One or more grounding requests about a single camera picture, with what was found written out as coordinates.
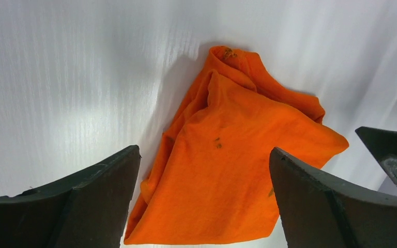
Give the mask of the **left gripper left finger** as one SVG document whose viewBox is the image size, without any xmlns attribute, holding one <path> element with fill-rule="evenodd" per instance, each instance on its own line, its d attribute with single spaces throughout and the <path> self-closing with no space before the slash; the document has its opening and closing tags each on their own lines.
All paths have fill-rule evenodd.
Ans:
<svg viewBox="0 0 397 248">
<path fill-rule="evenodd" d="M 0 247 L 120 247 L 140 161 L 131 145 L 62 179 L 0 196 Z"/>
</svg>

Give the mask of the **orange t-shirt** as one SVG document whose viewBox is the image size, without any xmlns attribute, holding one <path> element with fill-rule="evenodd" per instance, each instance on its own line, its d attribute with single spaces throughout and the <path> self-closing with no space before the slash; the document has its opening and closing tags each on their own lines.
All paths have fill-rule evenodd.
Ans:
<svg viewBox="0 0 397 248">
<path fill-rule="evenodd" d="M 162 134 L 124 243 L 229 244 L 268 237 L 278 220 L 270 152 L 322 168 L 348 148 L 315 96 L 283 87 L 257 53 L 210 48 Z"/>
</svg>

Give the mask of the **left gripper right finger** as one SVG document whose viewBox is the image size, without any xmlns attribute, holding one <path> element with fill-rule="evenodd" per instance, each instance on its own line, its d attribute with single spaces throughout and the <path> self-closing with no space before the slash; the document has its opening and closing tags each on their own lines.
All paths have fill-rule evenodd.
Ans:
<svg viewBox="0 0 397 248">
<path fill-rule="evenodd" d="M 397 196 L 312 167 L 280 148 L 269 170 L 289 247 L 397 247 Z"/>
</svg>

